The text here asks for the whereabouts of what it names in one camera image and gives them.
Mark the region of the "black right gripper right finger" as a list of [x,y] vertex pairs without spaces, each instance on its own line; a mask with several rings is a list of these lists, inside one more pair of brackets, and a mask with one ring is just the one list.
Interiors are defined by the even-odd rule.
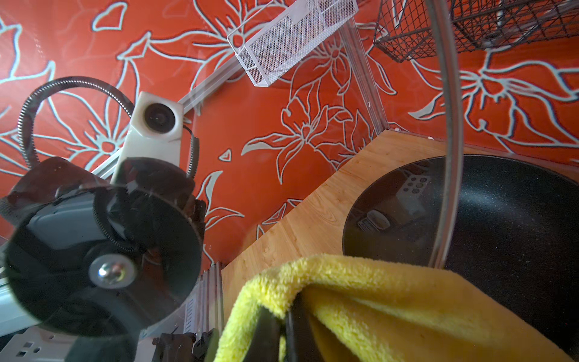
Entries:
[[285,361],[322,362],[323,356],[315,342],[308,313],[301,294],[297,294],[286,314],[286,357]]

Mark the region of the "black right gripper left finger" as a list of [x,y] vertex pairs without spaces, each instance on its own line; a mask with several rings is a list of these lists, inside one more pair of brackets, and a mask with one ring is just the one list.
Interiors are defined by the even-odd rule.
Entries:
[[244,362],[278,362],[283,324],[265,307],[259,309],[258,317]]

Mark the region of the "yellow microfiber cloth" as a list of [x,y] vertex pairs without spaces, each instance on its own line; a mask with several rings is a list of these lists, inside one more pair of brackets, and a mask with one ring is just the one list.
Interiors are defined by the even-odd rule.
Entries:
[[269,268],[233,306],[218,361],[241,361],[259,312],[301,297],[327,360],[567,361],[554,342],[452,271],[321,254]]

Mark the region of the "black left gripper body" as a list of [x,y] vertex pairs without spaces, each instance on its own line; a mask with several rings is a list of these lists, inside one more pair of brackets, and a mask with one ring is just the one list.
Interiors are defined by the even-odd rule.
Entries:
[[14,226],[5,252],[17,304],[76,336],[138,333],[188,299],[201,269],[205,204],[166,161],[131,158],[106,181],[58,157],[1,199]]

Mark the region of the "glass pot lid black knob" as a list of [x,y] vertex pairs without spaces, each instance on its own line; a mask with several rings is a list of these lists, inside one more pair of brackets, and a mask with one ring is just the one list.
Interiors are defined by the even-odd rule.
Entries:
[[[87,75],[135,99],[178,100],[223,73],[288,1],[3,1],[1,189],[27,165],[17,118],[41,84]],[[201,142],[196,189],[207,253],[230,262],[375,136],[363,88],[396,94],[376,47],[431,25],[425,1],[361,1],[357,33],[335,33],[270,87],[244,70],[189,113]]]

